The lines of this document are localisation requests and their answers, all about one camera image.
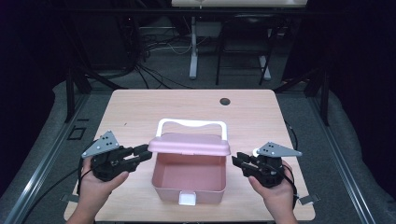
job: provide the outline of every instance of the table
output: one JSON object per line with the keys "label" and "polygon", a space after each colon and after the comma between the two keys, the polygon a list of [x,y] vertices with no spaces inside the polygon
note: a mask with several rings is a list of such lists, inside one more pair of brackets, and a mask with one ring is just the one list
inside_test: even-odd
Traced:
{"label": "table", "polygon": [[[219,100],[227,98],[229,105]],[[253,148],[272,141],[292,147],[276,96],[269,90],[120,90],[114,91],[95,139],[111,130],[119,143],[135,147],[154,138],[160,119],[221,120],[227,124],[232,155],[251,154]],[[198,129],[168,123],[163,132],[219,134],[219,126]],[[284,158],[293,169],[298,193],[308,191],[296,158]],[[220,204],[178,205],[163,202],[151,185],[156,154],[141,163],[124,184],[115,189],[96,217],[98,221],[191,222],[273,220],[262,198],[252,189],[242,171],[227,158],[227,183]],[[70,202],[64,212],[68,219],[77,204]],[[315,217],[313,205],[296,204],[298,220]]]}
{"label": "table", "polygon": [[[304,8],[308,0],[172,0],[173,7],[294,7]],[[196,47],[195,17],[191,18],[191,63],[190,79],[196,79],[198,66],[198,49]],[[260,57],[261,67],[265,65],[265,57]],[[269,69],[264,73],[265,80],[271,80]]]}

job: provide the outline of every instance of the human arm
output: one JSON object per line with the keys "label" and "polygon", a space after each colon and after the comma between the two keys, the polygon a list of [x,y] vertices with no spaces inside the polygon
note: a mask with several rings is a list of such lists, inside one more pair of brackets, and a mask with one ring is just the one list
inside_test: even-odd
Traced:
{"label": "human arm", "polygon": [[[285,175],[291,178],[291,168],[285,169]],[[250,185],[259,193],[276,224],[295,224],[297,219],[293,213],[293,189],[291,184],[283,179],[280,185],[270,189],[265,188],[254,177],[248,178]]]}
{"label": "human arm", "polygon": [[96,214],[103,207],[111,191],[121,185],[129,173],[122,172],[112,180],[104,182],[96,178],[91,172],[91,157],[83,162],[82,179],[78,205],[72,216],[67,220],[68,224],[92,224]]}

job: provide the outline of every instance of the white handle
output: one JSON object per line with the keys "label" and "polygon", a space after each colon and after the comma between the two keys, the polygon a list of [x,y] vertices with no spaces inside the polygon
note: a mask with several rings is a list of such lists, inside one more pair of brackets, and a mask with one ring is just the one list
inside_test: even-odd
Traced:
{"label": "white handle", "polygon": [[163,135],[163,125],[165,122],[175,122],[188,127],[202,127],[208,124],[218,124],[221,126],[221,139],[227,141],[227,125],[223,121],[194,120],[194,119],[161,119],[158,123],[157,137]]}

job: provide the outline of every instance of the chair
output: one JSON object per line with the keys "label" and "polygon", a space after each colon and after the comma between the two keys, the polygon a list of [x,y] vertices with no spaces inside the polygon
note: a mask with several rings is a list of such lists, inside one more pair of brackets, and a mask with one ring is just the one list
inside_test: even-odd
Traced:
{"label": "chair", "polygon": [[[219,34],[217,52],[218,67],[216,85],[219,85],[220,68],[246,68],[261,71],[260,85],[268,67],[272,49],[278,31],[284,27],[286,20],[277,15],[236,15],[222,24]],[[221,66],[221,57],[225,54],[242,54],[256,56],[258,66]],[[265,57],[265,64],[260,57]]]}

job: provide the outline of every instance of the pink plastic case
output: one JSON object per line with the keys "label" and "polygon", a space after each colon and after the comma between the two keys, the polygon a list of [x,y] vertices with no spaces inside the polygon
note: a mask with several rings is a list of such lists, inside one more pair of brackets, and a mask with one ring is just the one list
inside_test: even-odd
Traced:
{"label": "pink plastic case", "polygon": [[[200,127],[221,126],[220,135],[164,133],[165,122]],[[226,156],[231,154],[222,121],[162,119],[148,150],[157,152],[152,185],[164,201],[184,205],[220,203],[226,187]]]}

